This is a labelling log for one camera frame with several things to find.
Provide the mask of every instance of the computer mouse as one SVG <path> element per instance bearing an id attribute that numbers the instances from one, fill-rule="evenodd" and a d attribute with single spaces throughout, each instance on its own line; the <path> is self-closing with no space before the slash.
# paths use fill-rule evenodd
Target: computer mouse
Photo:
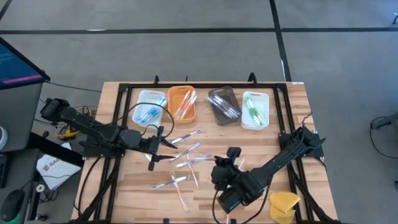
<path id="1" fill-rule="evenodd" d="M 25 192 L 23 190 L 14 190 L 8 194 L 1 206 L 1 218 L 9 222 L 17 217 L 24 201 Z"/>

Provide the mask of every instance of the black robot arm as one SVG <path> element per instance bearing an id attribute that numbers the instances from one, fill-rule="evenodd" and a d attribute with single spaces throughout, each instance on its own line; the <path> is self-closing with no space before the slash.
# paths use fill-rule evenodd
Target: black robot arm
<path id="1" fill-rule="evenodd" d="M 110 150 L 131 149 L 152 155 L 152 160 L 148 169 L 153 170 L 156 162 L 161 159 L 170 159 L 172 156 L 158 156 L 156 155 L 159 144 L 165 144 L 168 147 L 175 148 L 168 143 L 162 133 L 163 126 L 158 128 L 156 136 L 144 139 L 141 133 L 136 130 L 126 129 L 124 127 L 113 124 L 103 124 L 86 114 L 78 112 L 75 108 L 69 105 L 69 102 L 61 99 L 46 100 L 45 106 L 40 111 L 43 119 L 53 123 L 64 122 L 80 132 L 93 137 L 96 142 Z"/>
<path id="2" fill-rule="evenodd" d="M 230 213 L 239 204 L 249 205 L 264 192 L 270 178 L 296 157 L 316 149 L 325 139 L 319 140 L 305 126 L 298 128 L 290 137 L 287 146 L 262 167 L 242 172 L 234 165 L 235 158 L 240 156 L 241 148 L 231 147 L 227 151 L 228 158 L 215 156 L 216 165 L 211 173 L 211 181 L 215 189 L 223 193 L 217 201 L 226 213 Z M 339 223 L 333 220 L 318 206 L 301 180 L 294 173 L 291 175 L 306 200 L 311 202 L 314 212 L 321 221 Z"/>

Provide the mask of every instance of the orange plastic container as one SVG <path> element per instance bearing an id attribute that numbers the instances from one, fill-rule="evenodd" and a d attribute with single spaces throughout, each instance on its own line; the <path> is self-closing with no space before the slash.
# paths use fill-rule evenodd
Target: orange plastic container
<path id="1" fill-rule="evenodd" d="M 181 105 L 181 101 L 188 91 L 193 91 L 192 86 L 173 86 L 169 88 L 168 91 L 168 110 L 174 116 L 175 112 L 177 112 L 178 107 Z M 191 106 L 191 108 L 187 111 L 186 115 L 182 119 L 175 119 L 175 123 L 189 123 L 195 119 L 195 104 Z"/>

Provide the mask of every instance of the green toothbrush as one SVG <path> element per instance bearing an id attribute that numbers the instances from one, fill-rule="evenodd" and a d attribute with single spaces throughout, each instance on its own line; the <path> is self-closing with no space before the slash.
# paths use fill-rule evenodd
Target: green toothbrush
<path id="1" fill-rule="evenodd" d="M 249 114 L 250 117 L 253 119 L 254 124 L 258 126 L 262 126 L 265 124 L 264 119 L 261 117 L 259 111 L 257 108 L 254 106 L 253 102 L 250 100 L 250 98 L 245 98 L 244 103 L 246 106 L 249 108 Z"/>

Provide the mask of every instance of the plastic container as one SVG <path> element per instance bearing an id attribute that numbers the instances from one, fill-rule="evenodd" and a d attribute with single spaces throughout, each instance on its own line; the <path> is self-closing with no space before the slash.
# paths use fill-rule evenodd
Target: plastic container
<path id="1" fill-rule="evenodd" d="M 264 125 L 258 126 L 258 125 L 254 124 L 254 121 L 249 114 L 249 108 L 243 102 L 243 100 L 247 97 L 252 100 L 252 102 L 256 106 L 259 114 L 261 114 L 262 118 L 264 118 L 264 121 L 265 121 Z M 241 121 L 242 128 L 261 131 L 266 126 L 268 126 L 268 124 L 269 124 L 269 97 L 268 97 L 268 95 L 265 93 L 256 93 L 256 92 L 251 92 L 251 91 L 245 91 L 243 93 L 243 99 L 242 99 L 242 121 Z"/>
<path id="2" fill-rule="evenodd" d="M 210 90 L 208 96 L 213 96 L 215 93 L 218 96 L 220 96 L 222 99 L 227 101 L 233 108 L 235 108 L 237 111 L 241 113 L 241 115 L 238 118 L 231 119 L 225 116 L 219 109 L 217 109 L 217 107 L 210 104 L 211 107 L 213 108 L 214 116 L 216 118 L 216 123 L 220 126 L 224 126 L 227 124 L 231 124 L 233 122 L 237 122 L 239 118 L 242 116 L 242 110 L 241 107 L 239 106 L 238 100 L 236 99 L 234 90 L 230 86 L 224 86 L 223 88 Z"/>
<path id="3" fill-rule="evenodd" d="M 177 109 L 187 92 L 193 90 L 194 88 L 192 86 L 173 86 L 172 88 L 169 88 L 167 101 L 169 102 L 169 112 L 173 116 L 175 112 L 177 112 Z M 190 123 L 195 119 L 195 115 L 195 104 L 193 104 L 185 114 L 184 118 L 175 119 L 174 123 Z"/>
<path id="4" fill-rule="evenodd" d="M 152 90 L 142 90 L 139 94 L 137 103 L 156 103 L 160 100 L 161 97 L 166 97 L 166 95 L 159 91 Z M 134 114 L 132 115 L 132 121 L 138 124 L 141 127 L 146 128 L 148 124 L 160 126 L 162 121 L 163 109 L 160 108 L 160 111 L 157 115 L 155 115 L 148 123 L 140 123 L 138 122 L 141 116 L 144 116 L 148 110 L 150 110 L 154 105 L 138 105 L 134 110 Z"/>

